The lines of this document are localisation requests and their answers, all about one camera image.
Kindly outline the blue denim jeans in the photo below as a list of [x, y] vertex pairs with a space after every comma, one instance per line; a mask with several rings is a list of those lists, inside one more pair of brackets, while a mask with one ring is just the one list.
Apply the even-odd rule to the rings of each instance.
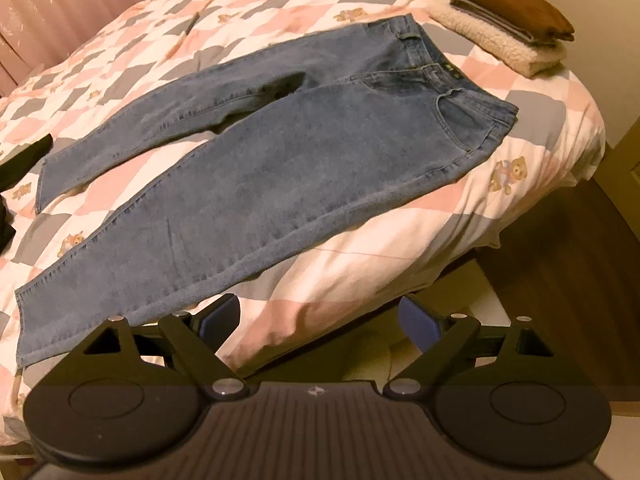
[[457, 181], [516, 114], [411, 15], [164, 84], [43, 161], [38, 209], [152, 148], [213, 133], [17, 289], [18, 365], [70, 351], [110, 316], [143, 324], [197, 304]]

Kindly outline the diamond patchwork quilt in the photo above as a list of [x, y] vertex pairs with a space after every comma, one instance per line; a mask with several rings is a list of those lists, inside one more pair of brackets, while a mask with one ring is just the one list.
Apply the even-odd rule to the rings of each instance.
[[589, 178], [605, 148], [596, 102], [564, 67], [526, 78], [431, 18], [439, 0], [143, 0], [65, 61], [1, 100], [1, 154], [46, 134], [58, 148], [177, 77], [322, 29], [411, 13], [442, 53], [518, 121], [488, 162], [235, 287], [242, 321], [222, 346], [251, 372], [494, 246], [547, 193]]

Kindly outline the black long-sleeve garment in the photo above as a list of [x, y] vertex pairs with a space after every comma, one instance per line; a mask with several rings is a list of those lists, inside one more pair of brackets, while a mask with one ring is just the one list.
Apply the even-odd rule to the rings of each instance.
[[[0, 192], [6, 192], [20, 182], [36, 163], [46, 156], [53, 146], [53, 138], [47, 134], [37, 142], [29, 144], [23, 151], [10, 157], [1, 164]], [[5, 250], [15, 236], [15, 229], [11, 224], [6, 201], [1, 200], [1, 250]]]

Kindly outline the folded cream fleece blanket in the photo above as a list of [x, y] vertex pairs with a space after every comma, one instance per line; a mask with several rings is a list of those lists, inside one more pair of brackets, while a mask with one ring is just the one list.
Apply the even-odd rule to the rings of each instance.
[[558, 42], [551, 46], [526, 44], [499, 26], [456, 10], [449, 3], [436, 4], [428, 12], [433, 20], [465, 36], [526, 78], [559, 66], [567, 56], [565, 47]]

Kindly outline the folded grey garment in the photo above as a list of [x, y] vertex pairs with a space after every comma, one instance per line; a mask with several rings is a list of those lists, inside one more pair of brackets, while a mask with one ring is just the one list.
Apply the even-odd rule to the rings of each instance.
[[450, 0], [449, 3], [457, 10], [463, 11], [467, 14], [479, 18], [491, 25], [498, 27], [507, 34], [514, 38], [530, 44], [531, 46], [551, 46], [556, 42], [553, 37], [537, 37], [528, 30], [513, 25], [511, 22], [503, 18], [502, 16], [491, 12], [482, 6], [470, 1], [470, 0]]

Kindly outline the folded brown garment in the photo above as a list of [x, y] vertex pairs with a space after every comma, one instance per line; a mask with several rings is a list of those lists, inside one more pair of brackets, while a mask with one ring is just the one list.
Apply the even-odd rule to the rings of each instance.
[[572, 23], [547, 0], [468, 0], [539, 41], [573, 41]]

